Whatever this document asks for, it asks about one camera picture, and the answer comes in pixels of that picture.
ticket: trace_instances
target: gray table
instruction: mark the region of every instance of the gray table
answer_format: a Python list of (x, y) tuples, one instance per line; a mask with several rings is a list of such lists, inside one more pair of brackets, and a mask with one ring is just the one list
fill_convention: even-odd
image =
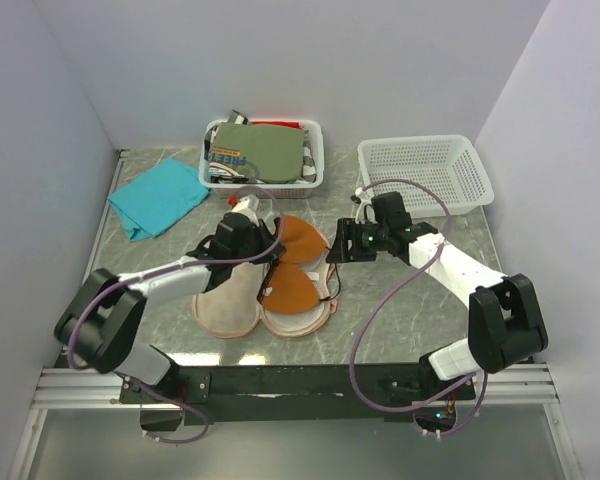
[[(200, 149), (131, 150), (125, 153), (116, 189), (170, 155), (197, 165)], [(349, 149), (329, 150), (325, 164), (325, 181), (312, 197), (280, 203), (286, 213), (307, 220), (333, 238), (337, 219), (354, 213), (349, 197), (360, 182), (357, 154)], [(261, 208), (267, 208), (268, 203), (263, 202)], [(177, 259), (215, 230), (227, 208), (226, 200), (210, 195), (164, 235), (140, 242), (129, 241), (117, 215), (109, 209), (93, 267), (127, 273)], [(430, 222), (437, 227), (442, 225), (442, 219)], [(480, 262), (499, 268), (481, 208), (453, 217), (449, 239)], [(243, 338), (215, 338), (196, 324), (190, 298), (146, 312), (138, 338), (169, 353), (182, 365), (344, 363), (354, 332), (386, 292), (411, 271), (410, 267), (386, 254), (373, 263), (342, 265), (338, 311), (316, 333), (302, 338), (275, 337), (262, 324)], [(425, 275), (381, 310), (356, 359), (367, 363), (414, 362), (421, 354), (465, 336), (466, 328), (467, 311), (462, 303)]]

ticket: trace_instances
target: white laundry basket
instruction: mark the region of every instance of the white laundry basket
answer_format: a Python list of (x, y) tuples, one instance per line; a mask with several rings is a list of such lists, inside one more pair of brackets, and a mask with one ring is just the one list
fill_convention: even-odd
[[(429, 188), (452, 215), (462, 215), (493, 201), (493, 189), (480, 157), (462, 135), (384, 138), (358, 145), (358, 160), (365, 185), (399, 178)], [(398, 191), (413, 217), (444, 215), (438, 203), (416, 187), (386, 183), (374, 195)]]
[[(269, 119), (269, 118), (252, 118), (254, 122), (257, 121), (280, 121), (281, 119)], [(225, 120), (215, 120), (207, 125), (205, 132), (208, 132), (211, 128), (216, 125), (220, 125)], [(276, 198), (308, 198), (315, 188), (318, 188), (322, 184), (324, 178), (324, 140), (322, 138), (322, 129), (318, 122), (313, 120), (296, 120), (296, 119), (284, 119), (284, 121), (298, 122), (300, 126), (309, 132), (309, 143), (311, 144), (311, 155), (313, 161), (316, 163), (316, 181), (313, 183), (288, 183), (288, 184), (269, 184), (259, 183), (258, 187), (267, 190)], [(235, 185), (230, 183), (211, 183), (209, 180), (208, 169), (209, 162), (204, 158), (204, 148), (200, 152), (200, 168), (199, 180), (202, 185), (209, 188), (213, 193), (223, 198), (228, 198), (233, 195), (243, 185)]]

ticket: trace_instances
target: olive green cloth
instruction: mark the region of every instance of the olive green cloth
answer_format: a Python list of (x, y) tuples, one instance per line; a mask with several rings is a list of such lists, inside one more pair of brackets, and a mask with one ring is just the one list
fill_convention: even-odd
[(304, 132), (277, 125), (223, 123), (209, 162), (265, 183), (288, 183), (302, 175)]

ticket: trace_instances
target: blue towel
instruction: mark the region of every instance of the blue towel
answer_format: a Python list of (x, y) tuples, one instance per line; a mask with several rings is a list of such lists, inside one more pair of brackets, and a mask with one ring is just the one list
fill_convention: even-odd
[(164, 233), (208, 194), (198, 170), (169, 157), (113, 192), (109, 202), (135, 242)]

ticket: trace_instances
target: striped cloth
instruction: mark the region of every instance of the striped cloth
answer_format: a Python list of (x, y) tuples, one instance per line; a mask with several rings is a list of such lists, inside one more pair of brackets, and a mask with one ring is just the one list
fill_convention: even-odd
[[(238, 123), (240, 125), (253, 125), (247, 117), (242, 115), (240, 112), (233, 110), (227, 123)], [(213, 141), (218, 134), (219, 125), (210, 128), (207, 133), (204, 135), (204, 159), (209, 159), (209, 152), (211, 151), (211, 146), (213, 145)], [(231, 168), (226, 167), (225, 165), (221, 165), (219, 163), (210, 163), (209, 164), (209, 174), (212, 177), (223, 177), (224, 179), (220, 180), (220, 183), (236, 183), (235, 177), (240, 177), (240, 175), (232, 170)], [(313, 183), (316, 181), (318, 172), (316, 170), (316, 162), (313, 159), (313, 155), (311, 154), (311, 142), (309, 141), (309, 131), (304, 131), (304, 152), (302, 156), (302, 173), (300, 178), (292, 183)], [(245, 179), (245, 183), (264, 183), (260, 180), (256, 179)]]

